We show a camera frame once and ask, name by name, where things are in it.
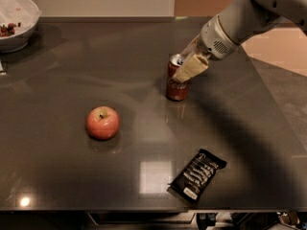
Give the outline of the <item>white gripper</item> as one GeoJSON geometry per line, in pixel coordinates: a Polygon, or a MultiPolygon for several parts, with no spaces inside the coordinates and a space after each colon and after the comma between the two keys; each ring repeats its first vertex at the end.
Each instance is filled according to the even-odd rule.
{"type": "Polygon", "coordinates": [[[208,68],[208,59],[197,54],[198,52],[210,56],[213,60],[222,60],[237,48],[238,45],[224,32],[219,16],[215,15],[180,54],[172,56],[172,63],[176,67],[173,79],[177,82],[187,82],[208,68]]]}

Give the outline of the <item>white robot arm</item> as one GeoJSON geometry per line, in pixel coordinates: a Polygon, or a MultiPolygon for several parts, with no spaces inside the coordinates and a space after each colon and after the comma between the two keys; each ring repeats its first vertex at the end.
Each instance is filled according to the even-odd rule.
{"type": "Polygon", "coordinates": [[[211,60],[231,55],[249,38],[273,29],[282,19],[307,32],[307,0],[235,0],[201,28],[181,52],[173,79],[186,82],[205,71],[211,60]]]}

